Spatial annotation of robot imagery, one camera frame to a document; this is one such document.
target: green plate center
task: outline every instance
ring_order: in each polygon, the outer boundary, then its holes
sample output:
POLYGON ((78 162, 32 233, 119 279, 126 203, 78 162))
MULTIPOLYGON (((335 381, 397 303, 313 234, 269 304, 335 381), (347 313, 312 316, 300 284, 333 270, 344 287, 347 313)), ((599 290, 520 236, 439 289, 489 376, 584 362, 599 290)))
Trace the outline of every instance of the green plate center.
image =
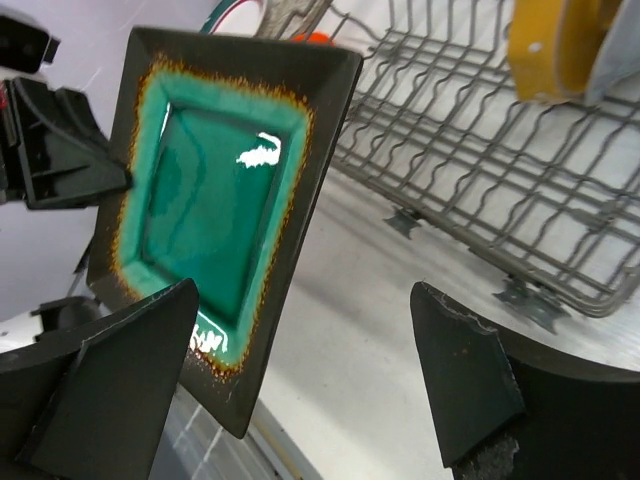
POLYGON ((194 338, 235 363, 301 166, 307 116, 287 100, 162 72, 147 86, 139 125, 122 273, 143 295, 193 278, 194 338))

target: square plate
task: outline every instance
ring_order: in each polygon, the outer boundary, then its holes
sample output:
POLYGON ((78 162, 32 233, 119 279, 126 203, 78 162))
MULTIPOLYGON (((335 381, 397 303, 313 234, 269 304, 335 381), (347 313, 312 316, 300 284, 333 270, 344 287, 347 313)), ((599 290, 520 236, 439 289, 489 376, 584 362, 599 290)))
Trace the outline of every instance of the square plate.
POLYGON ((246 432, 297 257, 362 66, 358 53, 135 28, 88 283, 119 309, 193 278, 181 383, 246 432))

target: gray wire rack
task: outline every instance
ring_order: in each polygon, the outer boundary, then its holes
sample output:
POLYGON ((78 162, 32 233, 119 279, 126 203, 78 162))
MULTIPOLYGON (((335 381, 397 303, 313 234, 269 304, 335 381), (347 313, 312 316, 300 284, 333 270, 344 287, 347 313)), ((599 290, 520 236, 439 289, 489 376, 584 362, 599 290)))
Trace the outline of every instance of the gray wire rack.
POLYGON ((640 80, 598 108, 517 102, 512 8, 317 0, 274 36, 317 29, 365 53, 333 167, 513 278, 604 317, 640 283, 640 80))

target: yellow object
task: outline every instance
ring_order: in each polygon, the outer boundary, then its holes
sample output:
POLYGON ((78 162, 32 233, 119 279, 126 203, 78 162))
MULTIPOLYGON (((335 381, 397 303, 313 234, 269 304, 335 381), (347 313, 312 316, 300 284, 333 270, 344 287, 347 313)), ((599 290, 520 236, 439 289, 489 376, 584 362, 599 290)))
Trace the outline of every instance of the yellow object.
POLYGON ((507 59, 518 98, 559 103, 589 81, 621 0, 516 0, 507 59))

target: black clamp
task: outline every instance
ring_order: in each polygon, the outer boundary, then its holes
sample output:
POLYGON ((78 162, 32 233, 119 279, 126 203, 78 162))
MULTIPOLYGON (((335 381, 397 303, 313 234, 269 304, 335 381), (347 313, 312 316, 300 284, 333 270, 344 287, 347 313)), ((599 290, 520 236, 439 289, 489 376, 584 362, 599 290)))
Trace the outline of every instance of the black clamp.
POLYGON ((0 83, 0 204, 84 208, 130 186, 84 93, 15 78, 0 83))

